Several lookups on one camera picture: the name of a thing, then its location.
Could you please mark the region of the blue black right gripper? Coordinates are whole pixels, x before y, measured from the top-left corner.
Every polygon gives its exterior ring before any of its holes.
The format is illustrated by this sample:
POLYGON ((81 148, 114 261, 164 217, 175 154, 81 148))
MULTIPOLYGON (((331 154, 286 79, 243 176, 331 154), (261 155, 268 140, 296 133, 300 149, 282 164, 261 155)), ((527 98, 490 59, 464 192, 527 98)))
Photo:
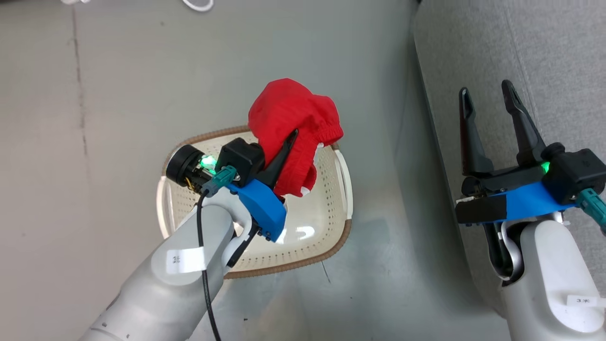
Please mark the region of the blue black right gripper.
POLYGON ((517 163, 520 167, 495 170, 485 155, 475 123, 476 110, 467 87, 459 91, 460 145, 464 198, 456 203, 459 224, 485 224, 521 220, 565 211, 574 202, 557 203, 541 179, 548 163, 541 154, 546 148, 532 117, 522 103, 513 83, 503 80, 502 95, 513 119, 517 138, 517 163))

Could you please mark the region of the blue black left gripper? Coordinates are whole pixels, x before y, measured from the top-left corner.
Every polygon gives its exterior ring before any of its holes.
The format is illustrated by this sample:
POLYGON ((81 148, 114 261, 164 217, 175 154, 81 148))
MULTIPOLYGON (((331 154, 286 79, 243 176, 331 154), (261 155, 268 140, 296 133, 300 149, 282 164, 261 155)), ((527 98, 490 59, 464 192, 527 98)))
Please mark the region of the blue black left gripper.
POLYGON ((227 185, 230 191, 236 192, 241 203, 258 223, 262 235, 271 242, 277 242, 286 220, 286 209, 271 188, 276 186, 297 136, 298 130, 295 129, 282 143, 273 160, 257 174, 257 179, 253 179, 244 187, 227 185))

